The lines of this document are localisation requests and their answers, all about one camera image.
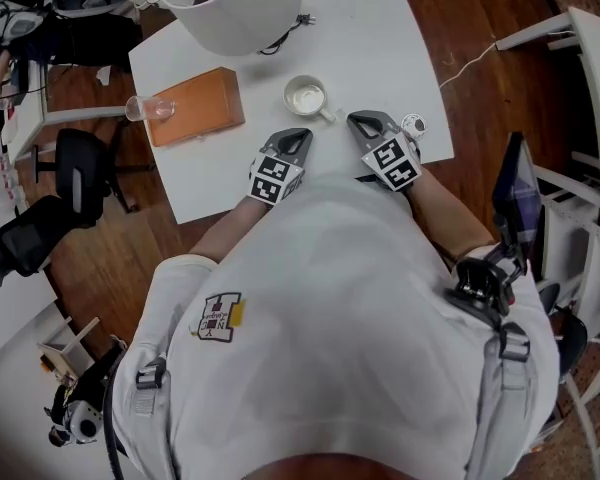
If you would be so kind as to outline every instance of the white mug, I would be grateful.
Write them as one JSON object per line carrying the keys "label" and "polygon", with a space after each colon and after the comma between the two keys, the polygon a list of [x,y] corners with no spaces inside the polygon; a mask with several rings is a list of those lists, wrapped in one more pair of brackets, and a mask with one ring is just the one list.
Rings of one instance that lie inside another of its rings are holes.
{"label": "white mug", "polygon": [[300,75],[291,80],[284,89],[284,104],[294,114],[313,117],[320,114],[330,123],[336,117],[326,109],[327,91],[320,80]]}

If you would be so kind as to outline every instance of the white lampshade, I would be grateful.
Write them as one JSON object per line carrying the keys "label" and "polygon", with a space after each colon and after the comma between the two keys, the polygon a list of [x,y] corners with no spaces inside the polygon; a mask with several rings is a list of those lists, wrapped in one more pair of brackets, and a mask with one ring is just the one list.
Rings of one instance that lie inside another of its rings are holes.
{"label": "white lampshade", "polygon": [[302,0],[163,0],[201,46],[219,55],[263,50],[295,23]]}

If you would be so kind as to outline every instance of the orange box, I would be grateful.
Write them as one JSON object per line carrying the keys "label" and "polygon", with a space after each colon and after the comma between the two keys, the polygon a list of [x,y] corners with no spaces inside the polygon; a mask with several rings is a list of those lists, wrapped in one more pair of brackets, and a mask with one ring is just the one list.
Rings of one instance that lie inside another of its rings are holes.
{"label": "orange box", "polygon": [[227,68],[207,71],[156,96],[176,102],[169,119],[148,121],[156,147],[244,123],[238,77]]}

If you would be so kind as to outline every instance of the white t-shirt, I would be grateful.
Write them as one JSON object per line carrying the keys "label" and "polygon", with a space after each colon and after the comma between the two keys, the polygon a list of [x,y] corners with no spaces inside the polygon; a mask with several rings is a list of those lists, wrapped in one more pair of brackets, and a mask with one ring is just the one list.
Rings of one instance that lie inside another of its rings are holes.
{"label": "white t-shirt", "polygon": [[[442,299],[454,280],[406,206],[318,178],[220,265],[162,263],[116,377],[114,415],[175,318],[170,443],[182,479],[238,480],[311,453],[464,478],[493,331]],[[511,320],[531,340],[539,378],[530,443],[556,400],[558,354],[530,274],[514,293]]]}

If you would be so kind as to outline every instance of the black buckle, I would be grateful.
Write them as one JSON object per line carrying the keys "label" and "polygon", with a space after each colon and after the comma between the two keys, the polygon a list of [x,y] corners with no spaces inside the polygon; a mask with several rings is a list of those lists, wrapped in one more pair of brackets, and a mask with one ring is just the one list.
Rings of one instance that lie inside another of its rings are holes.
{"label": "black buckle", "polygon": [[531,342],[527,333],[513,322],[500,328],[500,358],[526,363],[531,353]]}
{"label": "black buckle", "polygon": [[151,361],[136,373],[136,389],[160,389],[162,377],[167,371],[167,360],[163,357]]}

